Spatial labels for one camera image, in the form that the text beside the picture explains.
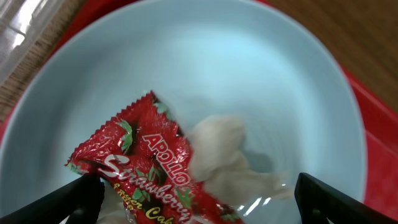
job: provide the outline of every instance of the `wooden surface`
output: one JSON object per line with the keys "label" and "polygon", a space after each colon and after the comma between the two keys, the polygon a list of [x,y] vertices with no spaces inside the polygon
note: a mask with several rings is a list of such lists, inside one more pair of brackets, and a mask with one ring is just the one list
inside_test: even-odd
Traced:
{"label": "wooden surface", "polygon": [[[0,87],[0,122],[85,0],[67,0],[27,58]],[[314,33],[337,61],[398,112],[398,0],[269,0]]]}
{"label": "wooden surface", "polygon": [[0,123],[11,112],[84,2],[85,0],[66,0],[26,57],[0,86]]}
{"label": "wooden surface", "polygon": [[397,0],[269,0],[398,112]]}

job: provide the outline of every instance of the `light blue bowl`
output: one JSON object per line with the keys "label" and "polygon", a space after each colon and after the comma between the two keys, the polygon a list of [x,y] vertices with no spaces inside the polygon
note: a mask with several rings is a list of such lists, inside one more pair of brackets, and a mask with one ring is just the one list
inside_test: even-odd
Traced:
{"label": "light blue bowl", "polygon": [[[89,26],[30,85],[0,148],[0,216],[77,178],[63,166],[73,149],[149,90],[183,129],[240,115],[254,169],[286,171],[287,184],[308,172],[363,199],[358,106],[313,35],[251,1],[149,0]],[[254,198],[237,209],[247,223],[300,220],[294,200]]]}

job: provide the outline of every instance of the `red tray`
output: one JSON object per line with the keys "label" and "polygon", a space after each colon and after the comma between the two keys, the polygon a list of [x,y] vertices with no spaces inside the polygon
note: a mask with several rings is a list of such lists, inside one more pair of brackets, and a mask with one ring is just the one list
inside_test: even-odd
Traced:
{"label": "red tray", "polygon": [[[57,51],[71,37],[107,13],[136,0],[87,0],[57,45]],[[345,70],[354,90],[366,128],[368,182],[365,204],[398,220],[398,115],[377,99]],[[0,127],[0,140],[8,123]]]}

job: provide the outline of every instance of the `apollo strawberry cake wrapper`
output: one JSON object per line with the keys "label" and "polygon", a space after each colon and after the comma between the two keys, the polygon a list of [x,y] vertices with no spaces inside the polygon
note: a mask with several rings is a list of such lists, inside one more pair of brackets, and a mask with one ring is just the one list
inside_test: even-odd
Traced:
{"label": "apollo strawberry cake wrapper", "polygon": [[80,144],[67,166],[79,174],[99,173],[137,223],[243,223],[192,179],[191,155],[167,107],[150,92]]}

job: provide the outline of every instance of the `snack wrapper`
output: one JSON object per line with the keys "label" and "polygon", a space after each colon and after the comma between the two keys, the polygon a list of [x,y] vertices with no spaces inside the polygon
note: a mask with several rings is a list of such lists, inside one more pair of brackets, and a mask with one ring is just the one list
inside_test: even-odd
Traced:
{"label": "snack wrapper", "polygon": [[67,166],[79,174],[99,173],[138,224],[243,223],[232,207],[193,180],[191,155],[167,107],[150,92],[80,144]]}

